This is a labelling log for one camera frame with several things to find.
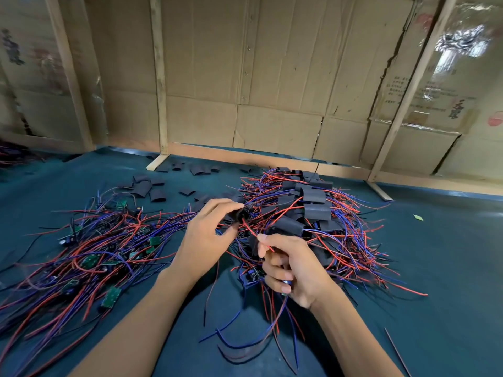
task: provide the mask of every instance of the green table surface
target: green table surface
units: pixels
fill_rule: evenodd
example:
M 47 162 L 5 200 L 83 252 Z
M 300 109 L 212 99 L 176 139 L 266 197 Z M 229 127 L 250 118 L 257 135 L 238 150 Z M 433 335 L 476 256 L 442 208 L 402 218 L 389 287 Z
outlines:
M 187 165 L 212 165 L 215 162 L 176 156 L 170 156 L 168 161 L 185 161 L 186 167 L 181 172 L 155 173 L 166 181 L 167 201 L 151 203 L 148 197 L 140 199 L 139 204 L 145 211 L 181 211 L 193 202 L 193 198 L 180 195 L 180 189 L 193 187 L 217 195 L 225 191 L 227 185 L 239 187 L 239 178 L 244 176 L 236 164 L 217 163 L 221 167 L 219 173 L 192 176 Z M 16 254 L 33 239 L 24 234 L 40 231 L 39 226 L 58 227 L 68 223 L 67 215 L 51 213 L 51 210 L 83 209 L 98 190 L 131 182 L 132 176 L 138 173 L 147 174 L 145 167 L 149 162 L 144 156 L 100 150 L 66 163 L 37 162 L 0 171 L 0 257 L 5 257 L 1 266 L 14 261 Z M 349 190 L 357 198 L 380 202 L 379 197 L 361 181 L 324 179 Z M 383 328 L 388 329 L 413 376 L 502 375 L 503 202 L 404 187 L 384 186 L 383 189 L 395 202 L 367 216 L 369 221 L 385 219 L 384 228 L 370 235 L 372 243 L 382 243 L 381 250 L 396 261 L 394 266 L 399 269 L 400 278 L 407 282 L 407 287 L 427 292 L 429 296 L 418 297 L 396 289 L 395 299 L 390 299 L 379 291 L 350 290 L 368 328 L 399 365 Z M 423 217 L 424 221 L 416 220 L 414 214 Z M 175 235 L 165 247 L 164 254 L 175 251 L 182 236 L 182 233 Z M 42 237 L 26 261 L 37 262 L 53 257 L 59 249 L 57 238 L 57 235 Z M 12 249 L 18 253 L 8 255 Z M 208 304 L 206 327 L 203 327 L 203 309 L 215 268 L 195 286 L 162 349 L 155 376 L 293 375 L 274 342 L 260 356 L 239 365 L 231 364 L 221 356 L 217 347 L 221 342 L 216 336 L 198 342 L 230 320 L 242 306 L 236 272 L 229 272 L 235 264 L 233 258 L 223 256 L 221 272 Z M 0 282 L 4 285 L 22 278 L 22 269 L 0 274 Z M 123 294 L 96 330 L 43 375 L 68 374 L 138 303 L 153 283 L 154 278 L 148 279 Z M 338 375 L 337 361 L 318 324 L 309 312 L 298 307 L 295 309 L 294 304 L 292 308 L 307 335 L 306 342 L 298 342 L 298 375 Z M 292 331 L 287 318 L 283 319 L 280 321 L 279 341 L 294 364 Z M 267 322 L 260 293 L 249 291 L 244 311 L 224 334 L 233 343 L 245 343 L 254 340 L 265 328 Z M 31 370 L 74 339 L 69 335 L 47 349 Z M 0 340 L 0 347 L 6 342 L 7 338 Z M 28 341 L 15 346 L 0 374 L 12 375 L 33 344 Z

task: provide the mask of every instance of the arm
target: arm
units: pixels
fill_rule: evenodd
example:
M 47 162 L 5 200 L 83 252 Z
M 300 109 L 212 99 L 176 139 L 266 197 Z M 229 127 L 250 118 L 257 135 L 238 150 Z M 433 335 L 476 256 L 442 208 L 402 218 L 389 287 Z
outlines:
M 150 376 L 185 297 L 236 238 L 236 226 L 219 236 L 215 234 L 217 224 L 224 215 L 242 207 L 242 203 L 229 199 L 210 200 L 189 223 L 171 266 L 160 272 L 147 295 L 89 352 L 70 377 Z
M 346 377 L 402 376 L 304 240 L 280 234 L 258 237 L 259 256 L 265 258 L 265 282 L 274 291 L 289 293 L 299 305 L 311 309 Z M 284 253 L 268 251 L 267 245 Z M 292 280 L 293 287 L 281 280 Z

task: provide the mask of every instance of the person's left arm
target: person's left arm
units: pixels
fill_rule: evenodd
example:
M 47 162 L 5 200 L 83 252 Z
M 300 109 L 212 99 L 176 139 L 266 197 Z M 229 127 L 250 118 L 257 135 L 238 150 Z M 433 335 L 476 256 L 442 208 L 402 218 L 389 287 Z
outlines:
M 173 263 L 69 376 L 150 376 L 185 297 L 236 238 L 236 225 L 217 235 L 217 224 L 224 215 L 241 208 L 242 203 L 230 199 L 210 200 L 189 222 Z

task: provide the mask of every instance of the hand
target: hand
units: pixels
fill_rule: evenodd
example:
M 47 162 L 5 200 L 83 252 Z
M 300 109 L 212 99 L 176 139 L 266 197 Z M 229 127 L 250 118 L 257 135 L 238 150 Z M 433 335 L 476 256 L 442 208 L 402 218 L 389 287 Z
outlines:
M 227 213 L 243 207 L 242 203 L 228 198 L 208 201 L 187 225 L 185 237 L 169 268 L 175 267 L 181 275 L 188 276 L 195 283 L 210 270 L 237 237 L 237 223 L 222 235 L 215 233 L 217 224 Z
M 325 291 L 336 284 L 326 273 L 316 255 L 299 237 L 281 234 L 258 234 L 259 257 L 265 258 L 262 269 L 265 282 L 276 292 L 289 293 L 300 306 L 310 308 Z M 272 252 L 267 246 L 283 252 Z M 292 280 L 292 287 L 281 280 Z

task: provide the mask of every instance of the forearm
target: forearm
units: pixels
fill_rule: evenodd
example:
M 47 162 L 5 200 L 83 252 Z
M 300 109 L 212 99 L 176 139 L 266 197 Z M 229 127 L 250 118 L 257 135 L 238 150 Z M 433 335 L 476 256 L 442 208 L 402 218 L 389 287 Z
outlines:
M 402 376 L 335 283 L 311 306 L 346 377 Z
M 80 362 L 70 377 L 143 377 L 154 370 L 174 318 L 195 280 L 169 267 L 155 285 Z

